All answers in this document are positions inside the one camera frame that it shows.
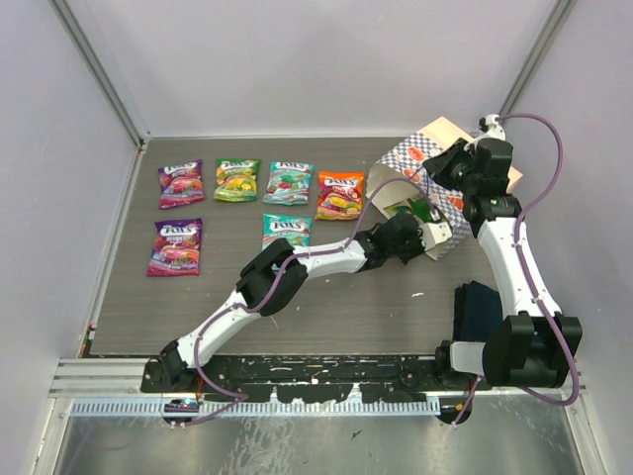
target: metal floor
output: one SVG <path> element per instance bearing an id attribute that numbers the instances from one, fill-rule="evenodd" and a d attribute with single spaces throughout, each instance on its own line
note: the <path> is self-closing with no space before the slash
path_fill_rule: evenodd
<path id="1" fill-rule="evenodd" d="M 95 446 L 118 446 L 135 439 L 137 443 L 125 450 Z M 75 461 L 68 467 L 73 457 Z M 530 396 L 482 395 L 475 399 L 471 418 L 456 430 L 435 417 L 231 418 L 184 431 L 169 430 L 163 421 L 156 419 L 72 418 L 54 473 L 575 475 L 585 472 L 564 409 Z"/>
<path id="2" fill-rule="evenodd" d="M 401 139 L 152 140 L 144 156 L 130 210 L 101 307 L 93 354 L 155 354 L 194 329 L 222 303 L 239 270 L 261 247 L 262 214 L 313 216 L 321 170 L 365 170 Z M 261 158 L 260 200 L 213 200 L 219 157 Z M 159 210 L 157 169 L 202 158 L 208 199 Z M 306 207 L 264 205 L 261 195 L 271 161 L 316 166 Z M 204 220 L 202 272 L 197 277 L 150 278 L 145 269 L 155 221 Z M 367 214 L 363 228 L 384 218 Z M 354 223 L 315 222 L 312 243 L 349 236 Z M 335 275 L 304 286 L 291 305 L 234 336 L 220 353 L 433 353 L 452 334 L 453 291 L 478 280 L 495 286 L 488 261 L 473 239 L 439 262 L 422 256 L 408 266 L 390 261 L 382 269 Z"/>

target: teal candy bag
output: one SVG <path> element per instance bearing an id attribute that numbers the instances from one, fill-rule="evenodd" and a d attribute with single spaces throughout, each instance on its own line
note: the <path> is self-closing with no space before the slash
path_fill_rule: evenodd
<path id="1" fill-rule="evenodd" d="M 285 238 L 291 245 L 309 245 L 312 218 L 297 216 L 264 215 L 264 238 L 261 248 L 279 238 Z"/>
<path id="2" fill-rule="evenodd" d="M 269 205 L 307 205 L 310 181 L 315 167 L 307 163 L 275 161 L 270 164 L 270 178 L 264 195 Z"/>

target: orange candy bag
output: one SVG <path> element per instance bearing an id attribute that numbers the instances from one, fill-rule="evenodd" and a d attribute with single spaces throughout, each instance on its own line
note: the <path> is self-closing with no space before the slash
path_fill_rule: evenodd
<path id="1" fill-rule="evenodd" d="M 363 209 L 362 171 L 318 174 L 318 220 L 355 220 Z"/>

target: green object in box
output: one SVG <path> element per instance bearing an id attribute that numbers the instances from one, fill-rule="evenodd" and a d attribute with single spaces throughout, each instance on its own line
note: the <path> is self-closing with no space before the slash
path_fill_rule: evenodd
<path id="1" fill-rule="evenodd" d="M 423 223 L 439 223 L 441 221 L 446 221 L 443 219 L 441 214 L 439 219 L 433 219 L 431 209 L 428 206 L 426 199 L 424 199 L 421 195 L 416 195 L 412 198 L 402 200 L 395 205 L 388 206 L 385 208 L 385 211 L 389 213 L 389 216 L 394 216 L 397 213 L 410 213 Z"/>

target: white wall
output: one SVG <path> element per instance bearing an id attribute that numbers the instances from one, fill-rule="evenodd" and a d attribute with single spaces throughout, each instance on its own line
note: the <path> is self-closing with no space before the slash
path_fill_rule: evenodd
<path id="1" fill-rule="evenodd" d="M 25 473 L 57 360 L 74 356 L 132 141 L 46 1 L 0 15 L 2 473 Z"/>
<path id="2" fill-rule="evenodd" d="M 591 411 L 613 473 L 631 473 L 633 447 L 633 3 L 578 2 L 516 112 L 548 117 L 566 147 L 561 181 L 528 218 L 546 282 L 582 319 L 579 359 Z M 545 128 L 508 121 L 517 194 L 550 179 L 554 141 Z"/>
<path id="3" fill-rule="evenodd" d="M 554 0 L 71 0 L 155 137 L 407 135 L 498 110 Z"/>

